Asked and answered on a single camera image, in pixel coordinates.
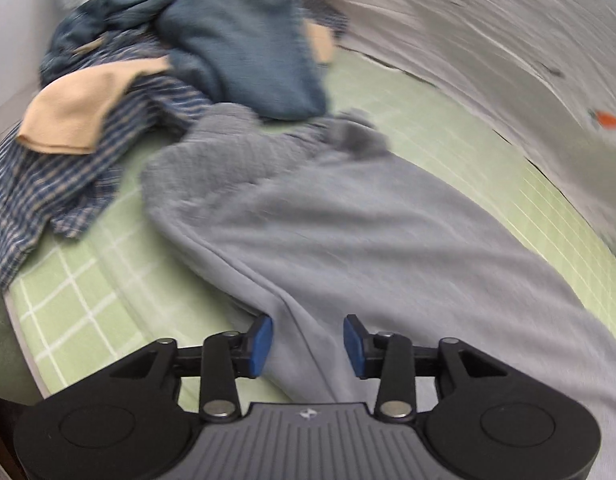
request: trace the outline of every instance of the orange mark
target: orange mark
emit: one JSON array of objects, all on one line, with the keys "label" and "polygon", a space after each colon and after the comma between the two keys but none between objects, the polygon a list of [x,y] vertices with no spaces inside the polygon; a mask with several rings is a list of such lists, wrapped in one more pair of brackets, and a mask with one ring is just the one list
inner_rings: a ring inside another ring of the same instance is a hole
[{"label": "orange mark", "polygon": [[608,112],[600,110],[593,111],[593,117],[597,120],[601,127],[607,130],[616,130],[616,116]]}]

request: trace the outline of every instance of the gray ribbed plate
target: gray ribbed plate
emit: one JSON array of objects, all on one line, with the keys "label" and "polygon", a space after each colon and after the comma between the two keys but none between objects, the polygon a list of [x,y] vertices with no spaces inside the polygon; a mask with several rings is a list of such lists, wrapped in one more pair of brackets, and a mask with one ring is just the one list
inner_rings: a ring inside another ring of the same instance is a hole
[{"label": "gray ribbed plate", "polygon": [[457,480],[412,428],[374,420],[358,404],[254,404],[206,427],[159,480]]}]

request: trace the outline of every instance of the mattress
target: mattress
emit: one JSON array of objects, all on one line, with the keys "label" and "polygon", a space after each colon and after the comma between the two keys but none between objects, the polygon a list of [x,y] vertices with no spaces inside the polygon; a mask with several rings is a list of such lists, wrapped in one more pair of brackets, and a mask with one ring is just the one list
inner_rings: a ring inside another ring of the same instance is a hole
[{"label": "mattress", "polygon": [[[434,86],[353,52],[338,52],[326,86],[334,110],[365,110],[393,152],[464,193],[543,256],[616,337],[616,258],[515,147]],[[154,338],[197,345],[231,328],[226,298],[170,256],[142,213],[140,170],[168,142],[159,131],[142,138],[123,160],[118,198],[85,237],[46,232],[11,285],[10,314],[46,394]],[[264,379],[237,382],[244,404],[286,400]],[[198,381],[185,381],[187,409],[195,409],[197,390]]]}]

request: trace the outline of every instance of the black round disc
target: black round disc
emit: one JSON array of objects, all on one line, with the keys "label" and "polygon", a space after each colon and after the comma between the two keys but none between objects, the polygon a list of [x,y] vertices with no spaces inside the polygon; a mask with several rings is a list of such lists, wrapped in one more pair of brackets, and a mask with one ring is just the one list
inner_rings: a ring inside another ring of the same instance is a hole
[{"label": "black round disc", "polygon": [[142,381],[92,384],[27,410],[14,436],[33,478],[152,478],[183,454],[191,437],[185,412]]},{"label": "black round disc", "polygon": [[601,435],[592,415],[542,384],[481,378],[444,398],[425,435],[444,465],[480,480],[580,478]]}]

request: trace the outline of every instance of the white wall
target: white wall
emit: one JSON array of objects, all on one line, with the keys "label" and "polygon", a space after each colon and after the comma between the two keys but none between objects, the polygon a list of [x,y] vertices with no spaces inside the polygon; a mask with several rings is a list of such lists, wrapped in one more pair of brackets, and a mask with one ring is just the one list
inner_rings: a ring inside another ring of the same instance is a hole
[{"label": "white wall", "polygon": [[38,78],[61,17],[55,0],[0,0],[0,107]]}]

